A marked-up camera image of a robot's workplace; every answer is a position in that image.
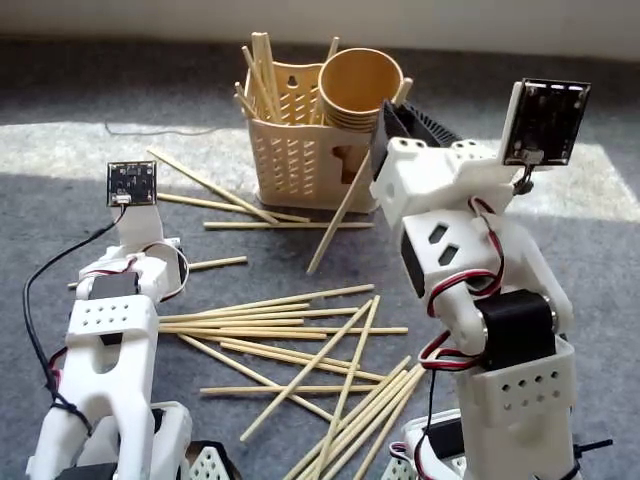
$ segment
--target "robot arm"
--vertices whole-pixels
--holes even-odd
[[[179,240],[163,236],[155,162],[109,164],[107,190],[120,245],[79,273],[57,386],[95,431],[87,439],[77,415],[52,408],[27,475],[184,480],[189,412],[176,402],[153,406],[150,396],[155,306],[182,290],[188,265]]]
[[[458,429],[464,445],[432,445],[431,418],[404,428],[420,478],[580,478],[568,423],[574,354],[557,336],[572,325],[572,306],[531,236],[501,215],[514,195],[530,191],[534,168],[568,163],[589,90],[517,82],[499,152],[474,140],[434,147],[424,138],[391,138],[372,159],[371,192],[413,288],[471,357],[456,374],[460,411],[434,417]],[[448,335],[427,348],[425,368],[438,369]],[[445,465],[442,451],[456,462]]]

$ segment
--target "circuit board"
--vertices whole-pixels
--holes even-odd
[[[113,162],[107,165],[107,205],[156,203],[156,162]]]
[[[590,91],[589,83],[525,78],[503,163],[568,164]]]

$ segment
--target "stacked paper cup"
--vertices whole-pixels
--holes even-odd
[[[326,122],[351,132],[371,132],[380,104],[393,98],[402,78],[395,60],[378,50],[337,53],[320,70],[318,82]]]

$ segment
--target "beige basket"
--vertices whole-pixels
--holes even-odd
[[[322,64],[274,62],[276,82],[287,125],[249,120],[260,201],[267,205],[335,210],[367,152],[370,134],[308,125],[318,93]],[[246,96],[260,118],[269,118],[247,75]],[[371,170],[350,211],[368,213],[377,206],[369,193]]]

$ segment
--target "wall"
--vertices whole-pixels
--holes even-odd
[[[637,0],[2,0],[0,32],[640,59]]]

